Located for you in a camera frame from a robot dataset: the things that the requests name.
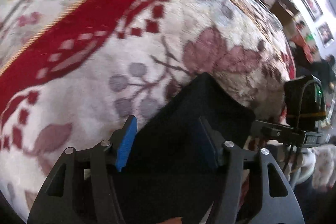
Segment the black pants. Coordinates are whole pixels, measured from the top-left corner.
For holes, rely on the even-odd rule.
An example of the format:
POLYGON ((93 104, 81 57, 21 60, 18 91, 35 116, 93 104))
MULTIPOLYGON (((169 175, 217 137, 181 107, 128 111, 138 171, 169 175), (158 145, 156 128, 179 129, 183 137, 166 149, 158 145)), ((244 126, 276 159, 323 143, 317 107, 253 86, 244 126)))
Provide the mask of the black pants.
POLYGON ((183 87, 136 135, 116 181, 126 223, 202 220, 221 181, 219 169, 206 160, 197 138, 200 118, 242 147, 255 114, 207 73, 183 87))

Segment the red white floral blanket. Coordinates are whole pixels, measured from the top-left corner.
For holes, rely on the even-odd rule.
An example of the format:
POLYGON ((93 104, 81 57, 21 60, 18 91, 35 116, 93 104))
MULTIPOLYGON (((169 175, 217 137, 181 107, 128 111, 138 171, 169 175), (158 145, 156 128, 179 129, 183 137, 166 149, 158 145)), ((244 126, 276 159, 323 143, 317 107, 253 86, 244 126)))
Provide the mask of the red white floral blanket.
POLYGON ((145 124, 207 72, 262 118, 284 119, 298 66, 250 0, 78 0, 1 65, 1 192, 27 221, 51 166, 130 114, 145 124))

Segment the framed wall picture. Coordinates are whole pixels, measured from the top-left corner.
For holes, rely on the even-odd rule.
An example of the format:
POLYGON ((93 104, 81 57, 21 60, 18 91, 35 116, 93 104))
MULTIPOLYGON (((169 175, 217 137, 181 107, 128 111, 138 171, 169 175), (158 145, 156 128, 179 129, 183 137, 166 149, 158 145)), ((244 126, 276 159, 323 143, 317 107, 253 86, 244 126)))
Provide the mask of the framed wall picture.
POLYGON ((316 22, 322 15, 323 12, 317 2, 317 0, 301 0, 306 7, 309 15, 311 16, 312 20, 316 22))

